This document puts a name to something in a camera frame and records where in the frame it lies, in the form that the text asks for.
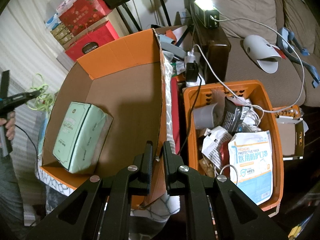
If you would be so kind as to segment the person's left hand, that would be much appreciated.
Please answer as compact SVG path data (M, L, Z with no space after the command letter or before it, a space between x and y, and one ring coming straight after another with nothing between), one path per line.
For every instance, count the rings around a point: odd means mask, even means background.
M4 126L7 129L6 137L10 141L15 137L15 123L16 114L14 111L8 113L6 118L0 118L0 124L1 126Z

